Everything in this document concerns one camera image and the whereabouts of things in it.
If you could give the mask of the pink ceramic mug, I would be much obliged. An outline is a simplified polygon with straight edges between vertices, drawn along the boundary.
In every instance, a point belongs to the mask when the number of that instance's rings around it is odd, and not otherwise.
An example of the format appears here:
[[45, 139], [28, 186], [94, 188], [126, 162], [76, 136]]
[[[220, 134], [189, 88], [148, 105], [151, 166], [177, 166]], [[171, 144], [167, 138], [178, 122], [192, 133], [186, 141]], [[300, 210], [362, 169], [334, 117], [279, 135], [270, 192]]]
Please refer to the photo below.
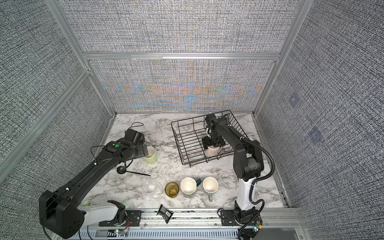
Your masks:
[[219, 154], [220, 150], [221, 147], [208, 146], [208, 148], [205, 150], [205, 156], [207, 158], [215, 157]]

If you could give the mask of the light green ceramic mug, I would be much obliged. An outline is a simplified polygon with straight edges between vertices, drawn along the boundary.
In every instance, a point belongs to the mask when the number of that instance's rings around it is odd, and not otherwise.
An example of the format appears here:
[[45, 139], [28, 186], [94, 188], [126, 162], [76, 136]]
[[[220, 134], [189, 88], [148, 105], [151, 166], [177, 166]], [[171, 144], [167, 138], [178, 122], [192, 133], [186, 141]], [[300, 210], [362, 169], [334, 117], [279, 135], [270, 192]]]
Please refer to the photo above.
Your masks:
[[154, 147], [147, 147], [148, 155], [143, 157], [143, 160], [150, 165], [153, 165], [157, 162], [157, 151]]

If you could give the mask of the clear glass cup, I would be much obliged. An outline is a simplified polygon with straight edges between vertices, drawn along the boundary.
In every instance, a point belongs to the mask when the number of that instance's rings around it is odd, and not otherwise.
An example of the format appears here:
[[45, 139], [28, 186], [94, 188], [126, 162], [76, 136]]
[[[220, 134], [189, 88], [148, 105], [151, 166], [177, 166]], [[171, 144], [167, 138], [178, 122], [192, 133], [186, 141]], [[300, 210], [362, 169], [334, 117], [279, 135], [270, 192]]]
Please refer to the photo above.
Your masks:
[[153, 179], [145, 179], [142, 182], [142, 188], [144, 193], [152, 193], [156, 190], [157, 184]]

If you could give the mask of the teal mug white inside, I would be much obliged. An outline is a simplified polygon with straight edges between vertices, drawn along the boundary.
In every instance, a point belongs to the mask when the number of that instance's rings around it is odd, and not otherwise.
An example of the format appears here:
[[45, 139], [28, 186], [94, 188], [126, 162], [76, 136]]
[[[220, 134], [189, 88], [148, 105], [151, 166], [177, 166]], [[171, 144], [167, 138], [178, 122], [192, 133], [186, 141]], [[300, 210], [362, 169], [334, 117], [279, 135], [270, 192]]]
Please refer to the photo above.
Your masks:
[[195, 179], [190, 178], [190, 177], [184, 178], [181, 181], [181, 185], [180, 185], [180, 189], [181, 189], [184, 197], [193, 198], [195, 193], [196, 193], [197, 187], [201, 183], [202, 183], [201, 179], [195, 180]]

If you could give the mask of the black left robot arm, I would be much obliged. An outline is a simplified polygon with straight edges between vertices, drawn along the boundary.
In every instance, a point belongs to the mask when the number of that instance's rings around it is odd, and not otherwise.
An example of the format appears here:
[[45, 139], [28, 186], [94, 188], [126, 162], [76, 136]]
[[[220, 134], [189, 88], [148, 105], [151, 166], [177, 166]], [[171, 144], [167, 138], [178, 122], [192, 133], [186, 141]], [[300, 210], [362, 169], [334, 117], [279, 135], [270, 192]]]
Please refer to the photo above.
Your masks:
[[68, 183], [56, 191], [45, 191], [39, 198], [39, 221], [43, 231], [52, 231], [68, 239], [82, 227], [94, 223], [121, 226], [127, 223], [126, 207], [114, 200], [104, 205], [83, 208], [88, 192], [114, 167], [124, 174], [128, 164], [121, 163], [148, 156], [145, 135], [127, 129], [125, 136], [103, 146], [95, 159]]

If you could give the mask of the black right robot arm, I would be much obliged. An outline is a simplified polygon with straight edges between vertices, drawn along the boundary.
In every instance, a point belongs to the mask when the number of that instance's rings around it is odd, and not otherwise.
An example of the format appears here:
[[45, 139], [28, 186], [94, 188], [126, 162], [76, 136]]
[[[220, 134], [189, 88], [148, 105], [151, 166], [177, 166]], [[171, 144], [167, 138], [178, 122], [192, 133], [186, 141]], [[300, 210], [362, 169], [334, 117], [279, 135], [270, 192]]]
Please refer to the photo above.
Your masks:
[[217, 117], [208, 114], [205, 117], [208, 134], [214, 140], [223, 139], [234, 151], [233, 169], [239, 179], [239, 193], [235, 201], [234, 216], [236, 221], [244, 225], [256, 214], [256, 207], [250, 199], [253, 193], [255, 179], [261, 176], [264, 170], [262, 152], [255, 145], [258, 141], [250, 141], [240, 133], [230, 122], [227, 116]]

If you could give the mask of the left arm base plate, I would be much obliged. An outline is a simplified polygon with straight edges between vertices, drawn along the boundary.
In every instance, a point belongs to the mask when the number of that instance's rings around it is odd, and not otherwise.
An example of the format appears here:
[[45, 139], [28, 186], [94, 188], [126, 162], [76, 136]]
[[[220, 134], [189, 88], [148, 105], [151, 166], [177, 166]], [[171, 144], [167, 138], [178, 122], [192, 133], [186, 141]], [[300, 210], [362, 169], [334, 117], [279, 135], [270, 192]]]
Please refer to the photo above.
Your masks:
[[118, 213], [118, 215], [110, 220], [99, 222], [99, 227], [138, 227], [140, 225], [142, 211], [140, 210], [126, 210], [125, 213]]

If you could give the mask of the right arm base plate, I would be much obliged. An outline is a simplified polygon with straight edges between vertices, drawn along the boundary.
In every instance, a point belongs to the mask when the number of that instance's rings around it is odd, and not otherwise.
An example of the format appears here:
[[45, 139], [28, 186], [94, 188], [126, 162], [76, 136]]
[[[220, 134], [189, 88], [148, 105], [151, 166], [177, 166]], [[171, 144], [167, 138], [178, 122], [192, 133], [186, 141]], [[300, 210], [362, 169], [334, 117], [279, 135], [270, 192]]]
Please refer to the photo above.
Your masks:
[[218, 216], [220, 217], [221, 224], [224, 227], [242, 226], [246, 224], [252, 217], [240, 218], [234, 210], [218, 209]]

